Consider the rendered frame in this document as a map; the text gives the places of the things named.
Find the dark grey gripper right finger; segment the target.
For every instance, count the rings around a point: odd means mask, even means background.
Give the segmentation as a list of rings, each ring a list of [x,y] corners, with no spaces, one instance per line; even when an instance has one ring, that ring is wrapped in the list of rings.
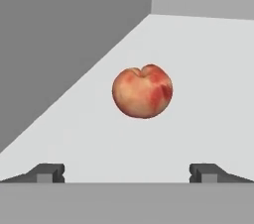
[[[254,183],[254,180],[228,173],[216,164],[190,164],[190,182]]]

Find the white fridge interior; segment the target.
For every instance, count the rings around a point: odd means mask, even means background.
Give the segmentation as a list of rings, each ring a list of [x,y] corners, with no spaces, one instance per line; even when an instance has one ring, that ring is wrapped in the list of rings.
[[[154,63],[173,99],[152,119],[114,104],[124,68]],[[192,163],[254,178],[254,0],[153,0],[153,12],[0,153],[0,179],[62,163],[69,182],[182,182]]]

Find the red and yellow peach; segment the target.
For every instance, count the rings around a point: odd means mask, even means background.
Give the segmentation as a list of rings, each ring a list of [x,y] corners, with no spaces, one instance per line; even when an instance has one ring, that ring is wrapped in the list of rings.
[[[112,84],[116,106],[127,116],[150,119],[162,113],[173,97],[170,77],[157,65],[121,71]]]

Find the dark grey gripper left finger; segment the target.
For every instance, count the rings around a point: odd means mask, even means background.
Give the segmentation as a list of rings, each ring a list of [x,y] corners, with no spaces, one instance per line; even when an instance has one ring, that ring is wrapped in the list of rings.
[[[26,173],[2,180],[2,183],[64,183],[64,164],[38,164]]]

